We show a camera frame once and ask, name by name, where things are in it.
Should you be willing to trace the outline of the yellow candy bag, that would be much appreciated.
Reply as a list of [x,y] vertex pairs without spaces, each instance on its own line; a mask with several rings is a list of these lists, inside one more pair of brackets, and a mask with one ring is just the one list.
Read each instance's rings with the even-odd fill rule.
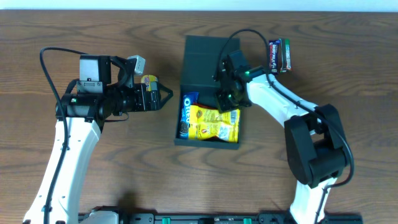
[[237,143],[240,115],[239,109],[220,113],[218,110],[191,105],[188,139],[204,141],[218,138]]

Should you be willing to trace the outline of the red candy bag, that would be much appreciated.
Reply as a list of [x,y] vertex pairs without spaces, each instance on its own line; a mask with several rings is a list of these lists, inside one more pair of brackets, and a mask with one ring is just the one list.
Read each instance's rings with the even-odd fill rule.
[[209,109],[209,110],[217,110],[216,108],[214,108],[214,107],[212,107],[212,106],[203,105],[203,104],[199,104],[199,103],[194,103],[193,105],[199,106],[199,107],[201,107],[201,108],[206,108],[206,109]]

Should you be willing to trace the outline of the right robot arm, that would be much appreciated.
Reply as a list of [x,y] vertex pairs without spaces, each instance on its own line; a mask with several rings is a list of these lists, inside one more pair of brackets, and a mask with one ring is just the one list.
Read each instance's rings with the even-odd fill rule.
[[346,185],[354,172],[353,153],[337,109],[302,99],[263,67],[224,67],[213,78],[221,84],[216,94],[220,111],[256,104],[284,128],[288,164],[297,179],[290,220],[327,221],[330,190]]

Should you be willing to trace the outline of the dark green box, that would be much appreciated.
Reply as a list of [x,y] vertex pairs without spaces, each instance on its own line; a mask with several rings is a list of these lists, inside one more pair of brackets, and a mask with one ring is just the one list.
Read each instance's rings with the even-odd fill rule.
[[216,73],[217,59],[224,45],[226,46],[223,51],[225,54],[240,49],[239,39],[229,40],[226,37],[199,35],[186,36],[174,139],[176,146],[209,147],[229,150],[237,150],[240,147],[238,142],[232,143],[218,139],[198,141],[180,138],[183,96],[185,94],[198,92],[199,104],[216,108],[215,93],[220,88],[220,84],[214,81],[213,75]]

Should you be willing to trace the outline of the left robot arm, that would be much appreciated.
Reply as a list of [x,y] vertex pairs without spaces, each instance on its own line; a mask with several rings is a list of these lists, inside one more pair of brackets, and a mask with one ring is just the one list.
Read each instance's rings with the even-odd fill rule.
[[78,223],[80,196],[90,157],[110,115],[157,111],[173,96],[159,82],[108,89],[101,94],[66,93],[57,106],[55,140],[37,196],[24,223]]

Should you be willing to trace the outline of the blue oreo cookie pack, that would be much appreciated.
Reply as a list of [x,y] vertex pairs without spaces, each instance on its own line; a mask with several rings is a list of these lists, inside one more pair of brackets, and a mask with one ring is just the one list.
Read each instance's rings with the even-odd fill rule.
[[181,118],[179,136],[181,139],[188,139],[188,131],[190,127],[190,107],[197,102],[199,92],[186,93],[182,97]]

